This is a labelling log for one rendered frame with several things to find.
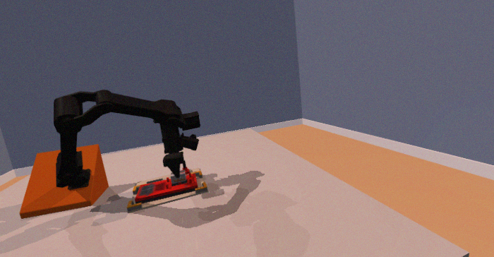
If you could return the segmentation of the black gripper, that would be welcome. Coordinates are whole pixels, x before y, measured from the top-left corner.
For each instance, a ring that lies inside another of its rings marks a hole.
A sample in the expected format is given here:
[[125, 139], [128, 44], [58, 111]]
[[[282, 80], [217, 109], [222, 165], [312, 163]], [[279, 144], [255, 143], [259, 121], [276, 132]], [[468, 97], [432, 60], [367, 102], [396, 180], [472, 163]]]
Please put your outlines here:
[[164, 142], [164, 154], [163, 165], [164, 167], [168, 167], [176, 178], [180, 178], [180, 164], [183, 164], [183, 149], [179, 150], [179, 132], [162, 136], [162, 142]]

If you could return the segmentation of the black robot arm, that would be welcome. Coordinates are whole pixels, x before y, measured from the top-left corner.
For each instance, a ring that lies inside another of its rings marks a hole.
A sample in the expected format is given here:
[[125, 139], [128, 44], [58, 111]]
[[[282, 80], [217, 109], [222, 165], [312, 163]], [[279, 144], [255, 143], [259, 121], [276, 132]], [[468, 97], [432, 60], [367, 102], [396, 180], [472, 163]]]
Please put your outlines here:
[[[82, 102], [96, 105], [83, 113]], [[54, 101], [54, 126], [60, 133], [61, 152], [56, 159], [56, 187], [79, 189], [89, 186], [90, 169], [83, 169], [82, 151], [76, 151], [77, 134], [82, 127], [92, 124], [103, 114], [110, 112], [143, 116], [159, 123], [163, 136], [200, 127], [198, 112], [182, 114], [172, 100], [149, 101], [112, 93], [75, 92]], [[178, 128], [179, 127], [179, 128]]]

